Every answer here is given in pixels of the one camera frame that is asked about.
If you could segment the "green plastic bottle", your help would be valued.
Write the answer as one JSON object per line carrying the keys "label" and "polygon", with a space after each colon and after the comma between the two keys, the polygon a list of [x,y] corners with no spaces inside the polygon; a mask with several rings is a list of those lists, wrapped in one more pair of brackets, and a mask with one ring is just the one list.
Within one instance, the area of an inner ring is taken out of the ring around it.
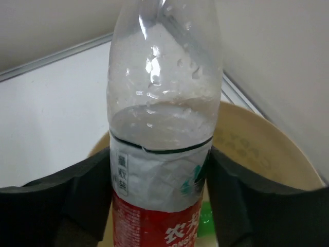
{"label": "green plastic bottle", "polygon": [[198,237],[215,234],[212,208],[209,201],[203,201],[199,215]]}

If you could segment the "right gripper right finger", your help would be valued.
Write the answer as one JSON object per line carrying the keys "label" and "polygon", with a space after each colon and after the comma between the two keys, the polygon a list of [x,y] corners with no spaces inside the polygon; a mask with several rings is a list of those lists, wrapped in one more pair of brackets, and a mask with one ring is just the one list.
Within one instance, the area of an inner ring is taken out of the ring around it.
{"label": "right gripper right finger", "polygon": [[216,148],[207,187],[219,246],[328,246],[328,188],[305,191],[244,168]]}

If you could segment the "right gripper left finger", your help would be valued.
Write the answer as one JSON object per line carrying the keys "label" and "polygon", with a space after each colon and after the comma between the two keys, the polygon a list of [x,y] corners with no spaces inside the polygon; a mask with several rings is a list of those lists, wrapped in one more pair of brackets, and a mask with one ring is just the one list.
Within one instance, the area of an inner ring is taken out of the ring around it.
{"label": "right gripper left finger", "polygon": [[1,188],[1,246],[97,246],[112,199],[109,149],[24,186]]}

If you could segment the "red label bottle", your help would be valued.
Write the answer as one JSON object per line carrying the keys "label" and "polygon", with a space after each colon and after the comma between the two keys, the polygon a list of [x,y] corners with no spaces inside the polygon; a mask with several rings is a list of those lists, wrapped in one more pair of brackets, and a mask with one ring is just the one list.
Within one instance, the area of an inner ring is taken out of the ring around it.
{"label": "red label bottle", "polygon": [[114,246],[194,246],[222,87],[214,1],[127,1],[109,50]]}

